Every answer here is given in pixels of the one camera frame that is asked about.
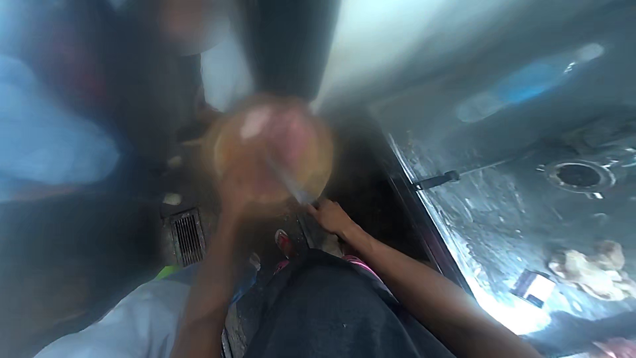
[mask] green fabric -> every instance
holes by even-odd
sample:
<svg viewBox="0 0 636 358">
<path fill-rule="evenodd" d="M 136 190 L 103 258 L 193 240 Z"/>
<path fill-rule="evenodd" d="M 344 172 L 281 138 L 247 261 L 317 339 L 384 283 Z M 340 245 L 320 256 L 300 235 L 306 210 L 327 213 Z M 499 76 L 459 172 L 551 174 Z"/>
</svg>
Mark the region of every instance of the green fabric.
<svg viewBox="0 0 636 358">
<path fill-rule="evenodd" d="M 181 268 L 179 266 L 165 266 L 164 268 L 161 269 L 161 271 L 159 271 L 159 273 L 157 274 L 157 276 L 155 277 L 155 280 L 161 280 L 162 278 L 173 274 L 177 271 L 179 271 Z"/>
</svg>

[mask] person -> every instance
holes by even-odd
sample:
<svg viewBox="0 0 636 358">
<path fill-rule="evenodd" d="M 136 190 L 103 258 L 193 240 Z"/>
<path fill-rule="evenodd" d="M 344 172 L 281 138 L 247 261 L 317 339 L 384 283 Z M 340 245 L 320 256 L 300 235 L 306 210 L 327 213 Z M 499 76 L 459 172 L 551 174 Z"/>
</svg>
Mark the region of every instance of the person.
<svg viewBox="0 0 636 358">
<path fill-rule="evenodd" d="M 221 186 L 220 225 L 190 290 L 173 358 L 221 355 L 232 257 L 250 198 L 249 179 L 229 177 Z M 266 288 L 245 357 L 540 357 L 462 289 L 371 237 L 337 203 L 323 199 L 307 210 L 366 264 L 320 250 L 295 255 L 279 241 L 290 260 Z"/>
<path fill-rule="evenodd" d="M 36 358 L 219 357 L 228 307 L 242 286 L 234 253 L 253 180 L 231 168 L 225 174 L 219 225 L 194 278 L 184 279 L 190 270 L 141 285 Z M 276 242 L 288 260 L 265 289 L 246 358 L 540 357 L 458 286 L 371 237 L 337 203 L 325 199 L 307 210 L 364 261 L 320 250 L 299 255 L 279 231 Z"/>
</svg>

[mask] stainless steel counter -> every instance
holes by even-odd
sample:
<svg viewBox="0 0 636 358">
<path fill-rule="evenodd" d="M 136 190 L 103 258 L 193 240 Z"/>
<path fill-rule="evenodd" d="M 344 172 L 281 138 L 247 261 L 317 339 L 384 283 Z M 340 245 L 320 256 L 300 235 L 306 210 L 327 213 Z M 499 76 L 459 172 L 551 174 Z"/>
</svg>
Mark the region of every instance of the stainless steel counter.
<svg viewBox="0 0 636 358">
<path fill-rule="evenodd" d="M 636 278 L 633 158 L 615 185 L 599 194 L 603 199 L 562 190 L 537 170 L 555 161 L 585 159 L 585 150 L 602 161 L 613 160 L 615 148 L 636 148 L 636 133 L 622 127 L 636 118 L 636 28 L 628 20 L 633 11 L 609 11 L 587 23 L 597 32 L 576 41 L 594 39 L 608 50 L 594 68 L 559 90 L 481 121 L 461 122 L 453 108 L 488 83 L 488 76 L 475 73 L 497 77 L 496 67 L 506 67 L 502 64 L 509 58 L 502 54 L 514 52 L 510 44 L 508 51 L 371 106 L 406 183 L 401 195 L 417 198 L 420 208 L 410 210 L 425 211 L 437 230 L 425 238 L 430 247 L 442 248 L 430 250 L 433 259 L 447 260 L 442 257 L 447 253 L 459 271 L 454 280 L 464 282 L 481 307 L 546 355 L 573 354 L 613 336 L 636 336 L 636 299 L 601 301 L 557 280 L 547 267 L 559 250 L 591 255 L 595 242 L 613 240 L 623 246 L 625 271 Z M 545 43 L 556 47 L 558 41 Z M 608 134 L 621 131 L 620 138 Z M 595 147 L 580 150 L 580 141 Z M 409 187 L 449 170 L 461 179 L 429 190 Z M 526 269 L 558 283 L 542 308 L 511 293 Z"/>
</svg>

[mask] blue object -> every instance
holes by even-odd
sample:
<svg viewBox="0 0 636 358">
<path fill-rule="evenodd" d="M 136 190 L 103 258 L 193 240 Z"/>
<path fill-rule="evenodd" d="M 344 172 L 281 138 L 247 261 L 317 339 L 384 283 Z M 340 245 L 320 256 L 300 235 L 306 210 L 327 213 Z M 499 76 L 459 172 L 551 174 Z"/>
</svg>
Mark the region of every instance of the blue object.
<svg viewBox="0 0 636 358">
<path fill-rule="evenodd" d="M 98 182 L 119 158 L 105 131 L 56 103 L 22 61 L 0 55 L 0 201 L 24 182 Z"/>
<path fill-rule="evenodd" d="M 477 122 L 511 104 L 520 104 L 560 85 L 580 64 L 601 56 L 605 49 L 589 43 L 576 51 L 564 52 L 535 61 L 510 74 L 491 89 L 460 103 L 457 118 Z"/>
</svg>

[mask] forearm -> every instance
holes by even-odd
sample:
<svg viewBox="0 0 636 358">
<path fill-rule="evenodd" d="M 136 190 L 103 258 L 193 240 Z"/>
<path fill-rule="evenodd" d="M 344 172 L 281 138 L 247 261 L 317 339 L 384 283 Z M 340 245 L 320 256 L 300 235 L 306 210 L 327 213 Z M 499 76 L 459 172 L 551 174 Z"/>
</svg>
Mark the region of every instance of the forearm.
<svg viewBox="0 0 636 358">
<path fill-rule="evenodd" d="M 172 357 L 218 357 L 234 289 L 233 248 L 238 218 L 222 215 L 190 289 Z"/>
<path fill-rule="evenodd" d="M 435 270 L 371 237 L 358 225 L 339 235 L 363 256 L 402 304 L 459 357 L 539 357 Z"/>
</svg>

